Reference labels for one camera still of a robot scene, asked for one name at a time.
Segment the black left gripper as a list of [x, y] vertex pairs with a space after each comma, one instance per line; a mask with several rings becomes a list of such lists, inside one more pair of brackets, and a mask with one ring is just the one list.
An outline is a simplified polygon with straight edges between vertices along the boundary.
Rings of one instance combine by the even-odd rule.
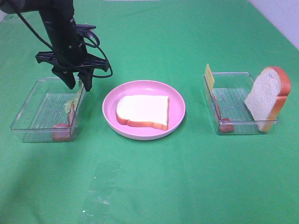
[[[69, 89], [75, 87], [76, 81], [72, 70], [78, 72], [85, 91], [89, 92], [93, 85], [93, 69], [107, 71], [109, 61], [100, 48], [98, 37], [51, 37], [51, 51], [40, 51], [36, 55], [38, 63], [46, 62], [52, 64], [52, 73], [59, 77]], [[97, 48], [103, 58], [94, 56], [87, 52], [86, 47]]]

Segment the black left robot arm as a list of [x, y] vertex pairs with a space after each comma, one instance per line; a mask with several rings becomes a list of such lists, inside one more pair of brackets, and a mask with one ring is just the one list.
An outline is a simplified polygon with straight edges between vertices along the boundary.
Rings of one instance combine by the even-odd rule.
[[[52, 73], [70, 89], [75, 86], [74, 73], [78, 74], [86, 91], [92, 88], [94, 70], [112, 70], [108, 58], [91, 55], [86, 47], [99, 48], [100, 40], [93, 33], [95, 26], [77, 24], [72, 0], [2, 0], [1, 11], [17, 14], [31, 32], [50, 51], [36, 54], [38, 63], [49, 63]], [[38, 11], [50, 42], [46, 42], [24, 19], [22, 13]]]

